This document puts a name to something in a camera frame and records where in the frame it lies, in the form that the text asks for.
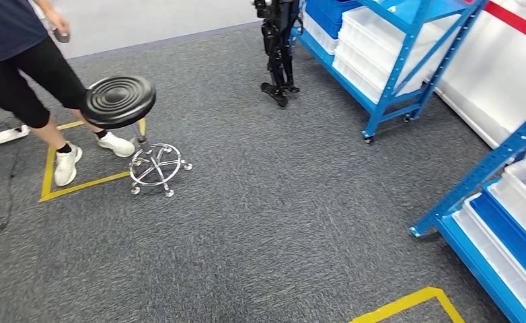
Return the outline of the person's hand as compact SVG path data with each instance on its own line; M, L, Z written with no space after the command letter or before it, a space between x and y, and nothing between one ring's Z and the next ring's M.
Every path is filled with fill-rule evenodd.
M44 15L52 27L55 38L59 42L68 42L70 37L70 28L66 19L53 9L45 9Z

